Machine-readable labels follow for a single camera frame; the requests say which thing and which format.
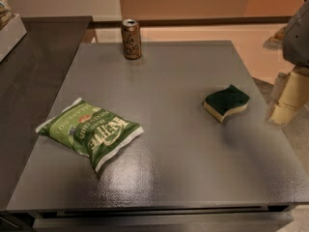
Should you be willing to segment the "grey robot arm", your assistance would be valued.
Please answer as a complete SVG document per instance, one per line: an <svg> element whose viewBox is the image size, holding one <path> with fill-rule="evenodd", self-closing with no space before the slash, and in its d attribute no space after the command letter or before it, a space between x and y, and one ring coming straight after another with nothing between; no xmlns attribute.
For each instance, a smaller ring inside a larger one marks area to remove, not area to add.
<svg viewBox="0 0 309 232"><path fill-rule="evenodd" d="M283 58L294 65L289 73L278 74L267 109L266 121L284 126L309 101L309 0L264 47L281 49Z"/></svg>

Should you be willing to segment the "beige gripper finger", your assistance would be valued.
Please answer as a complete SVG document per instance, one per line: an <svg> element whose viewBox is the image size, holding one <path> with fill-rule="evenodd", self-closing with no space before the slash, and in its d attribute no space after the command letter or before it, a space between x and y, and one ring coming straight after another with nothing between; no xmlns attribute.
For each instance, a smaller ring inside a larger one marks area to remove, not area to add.
<svg viewBox="0 0 309 232"><path fill-rule="evenodd" d="M280 72L271 92L267 121L278 126L287 125L308 102L309 69L296 66L289 73Z"/></svg>
<svg viewBox="0 0 309 232"><path fill-rule="evenodd" d="M279 29L274 35L269 37L263 44L267 49L281 49L285 37L286 26Z"/></svg>

